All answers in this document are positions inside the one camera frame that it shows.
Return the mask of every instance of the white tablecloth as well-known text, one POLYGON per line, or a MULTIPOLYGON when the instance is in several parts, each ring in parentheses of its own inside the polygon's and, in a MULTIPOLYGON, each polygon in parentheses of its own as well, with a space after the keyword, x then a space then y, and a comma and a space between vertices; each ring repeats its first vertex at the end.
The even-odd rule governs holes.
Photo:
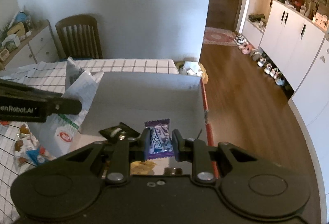
MULTIPOLYGON (((179 74, 170 59, 99 59, 77 61, 80 67, 88 72, 150 72, 179 74)), ((1 71, 0 77, 24 83, 26 85, 57 93, 65 90, 66 62, 28 65, 22 68, 1 71)), ((23 172, 33 168, 25 163, 20 168, 14 163, 13 146, 19 132, 20 122, 0 125, 0 223, 7 224, 16 220, 19 215, 10 197, 10 186, 14 179, 23 172)))

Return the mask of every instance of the red oval logo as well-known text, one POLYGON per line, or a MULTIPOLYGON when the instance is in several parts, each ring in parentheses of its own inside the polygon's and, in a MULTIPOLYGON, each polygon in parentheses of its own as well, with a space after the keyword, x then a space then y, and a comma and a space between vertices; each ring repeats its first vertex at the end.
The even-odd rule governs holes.
POLYGON ((62 138, 63 141, 65 142, 71 142, 72 138, 69 134, 67 134, 66 132, 60 132, 60 137, 62 138))

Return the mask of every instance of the chair backrest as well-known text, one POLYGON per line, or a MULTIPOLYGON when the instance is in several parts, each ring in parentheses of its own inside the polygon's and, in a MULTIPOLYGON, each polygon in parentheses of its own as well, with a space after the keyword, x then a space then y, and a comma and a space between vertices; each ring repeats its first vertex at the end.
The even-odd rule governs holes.
POLYGON ((66 57, 102 59, 97 21, 89 15, 76 15, 56 23, 66 57))

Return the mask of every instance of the red rug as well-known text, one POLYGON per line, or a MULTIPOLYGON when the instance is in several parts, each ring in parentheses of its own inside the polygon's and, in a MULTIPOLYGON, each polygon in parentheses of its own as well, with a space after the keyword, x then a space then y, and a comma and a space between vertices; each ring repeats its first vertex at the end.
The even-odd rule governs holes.
POLYGON ((221 28, 208 28, 205 29, 203 37, 204 44, 218 44, 225 46, 237 46, 234 38, 234 32, 221 28))

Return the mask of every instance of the purple candy wrapper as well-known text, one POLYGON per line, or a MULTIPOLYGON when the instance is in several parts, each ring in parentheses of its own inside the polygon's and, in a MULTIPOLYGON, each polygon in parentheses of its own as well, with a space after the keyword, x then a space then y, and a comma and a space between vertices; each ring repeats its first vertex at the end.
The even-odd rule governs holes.
POLYGON ((169 119, 145 122, 145 128, 151 130, 149 159, 175 155, 169 135, 169 119))

